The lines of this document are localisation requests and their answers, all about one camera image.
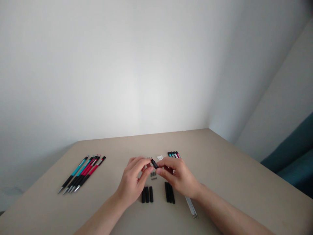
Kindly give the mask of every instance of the right hand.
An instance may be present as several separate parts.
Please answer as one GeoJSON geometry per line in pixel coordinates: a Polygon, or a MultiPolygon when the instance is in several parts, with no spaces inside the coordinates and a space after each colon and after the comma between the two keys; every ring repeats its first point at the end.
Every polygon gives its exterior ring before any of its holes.
{"type": "Polygon", "coordinates": [[[115,197],[124,209],[133,204],[140,196],[148,176],[154,170],[150,165],[151,159],[144,157],[131,158],[124,170],[115,197]]]}
{"type": "Polygon", "coordinates": [[[165,157],[157,162],[157,165],[159,168],[156,169],[156,173],[165,178],[182,195],[189,198],[195,198],[198,195],[201,184],[181,158],[165,157]]]}

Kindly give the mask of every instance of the left hand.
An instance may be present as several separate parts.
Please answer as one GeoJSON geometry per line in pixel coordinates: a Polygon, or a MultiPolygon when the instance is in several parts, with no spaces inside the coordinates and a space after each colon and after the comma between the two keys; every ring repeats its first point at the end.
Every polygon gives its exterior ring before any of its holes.
{"type": "Polygon", "coordinates": [[[115,192],[116,198],[122,203],[125,209],[133,204],[140,196],[148,176],[154,169],[150,163],[150,158],[144,158],[141,156],[129,160],[124,170],[120,185],[115,192]]]}

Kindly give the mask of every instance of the black rubber grip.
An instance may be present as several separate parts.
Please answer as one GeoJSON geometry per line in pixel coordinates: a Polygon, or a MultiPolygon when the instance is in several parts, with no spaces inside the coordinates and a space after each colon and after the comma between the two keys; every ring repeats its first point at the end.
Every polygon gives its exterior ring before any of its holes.
{"type": "Polygon", "coordinates": [[[149,187],[149,193],[150,193],[150,202],[153,202],[153,191],[152,186],[149,187]]]}
{"type": "Polygon", "coordinates": [[[146,189],[143,187],[143,191],[141,193],[141,202],[144,203],[146,201],[146,189]]]}
{"type": "Polygon", "coordinates": [[[69,178],[65,181],[65,183],[62,185],[62,187],[66,187],[67,184],[71,181],[71,179],[73,178],[73,175],[70,175],[69,178]]]}
{"type": "Polygon", "coordinates": [[[77,187],[79,185],[79,183],[83,180],[84,176],[83,175],[80,175],[78,177],[78,179],[76,180],[75,184],[74,184],[74,187],[77,187]]]}
{"type": "Polygon", "coordinates": [[[169,199],[170,199],[170,203],[172,203],[172,194],[171,194],[171,187],[170,187],[170,183],[166,183],[167,184],[167,189],[168,189],[168,193],[169,193],[169,199]]]}
{"type": "Polygon", "coordinates": [[[172,198],[172,203],[175,204],[175,198],[174,198],[174,192],[173,192],[173,187],[170,185],[171,188],[171,198],[172,198]]]}
{"type": "Polygon", "coordinates": [[[164,185],[165,185],[166,201],[167,201],[167,202],[170,202],[169,189],[167,188],[167,183],[164,182],[164,185]]]}
{"type": "Polygon", "coordinates": [[[146,194],[146,203],[149,203],[149,188],[146,187],[145,190],[146,190],[146,192],[145,192],[145,194],[146,194]]]}
{"type": "Polygon", "coordinates": [[[75,176],[72,182],[69,184],[69,187],[74,186],[79,176],[75,176]]]}
{"type": "Polygon", "coordinates": [[[155,162],[153,159],[151,159],[151,162],[152,162],[152,165],[153,165],[153,167],[154,167],[155,169],[159,168],[159,167],[157,166],[156,162],[155,162]]]}
{"type": "Polygon", "coordinates": [[[89,178],[89,176],[90,175],[86,175],[85,177],[84,177],[84,179],[80,182],[80,186],[82,186],[86,181],[87,181],[87,179],[89,178]]]}

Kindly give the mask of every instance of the small metal part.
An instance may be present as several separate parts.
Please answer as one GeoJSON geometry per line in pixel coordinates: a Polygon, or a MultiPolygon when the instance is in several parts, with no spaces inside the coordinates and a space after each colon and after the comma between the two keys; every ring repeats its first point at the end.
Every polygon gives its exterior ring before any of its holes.
{"type": "Polygon", "coordinates": [[[62,191],[63,188],[64,188],[64,187],[61,187],[61,188],[60,188],[60,190],[58,191],[58,194],[62,191]]]}
{"type": "Polygon", "coordinates": [[[73,187],[72,190],[70,191],[70,193],[72,193],[75,190],[76,187],[73,187]]]}
{"type": "Polygon", "coordinates": [[[64,193],[63,193],[63,195],[64,195],[64,194],[66,194],[66,193],[67,193],[67,191],[68,191],[68,188],[66,188],[66,190],[65,190],[65,191],[64,191],[64,193]]]}
{"type": "Polygon", "coordinates": [[[78,189],[80,188],[80,185],[75,189],[75,191],[74,192],[76,192],[78,189]]]}

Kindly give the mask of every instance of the beige table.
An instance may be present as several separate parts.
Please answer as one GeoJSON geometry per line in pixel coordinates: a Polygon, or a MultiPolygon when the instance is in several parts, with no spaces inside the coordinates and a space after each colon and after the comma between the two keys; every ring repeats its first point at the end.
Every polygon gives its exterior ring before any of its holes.
{"type": "MultiPolygon", "coordinates": [[[[167,156],[177,150],[196,178],[277,234],[313,232],[313,200],[209,129],[77,142],[2,216],[0,234],[72,234],[115,192],[130,157],[167,156]],[[75,194],[57,194],[86,154],[107,156],[75,194]]],[[[220,234],[194,202],[174,191],[166,202],[164,179],[149,177],[154,202],[136,201],[112,234],[220,234]]]]}

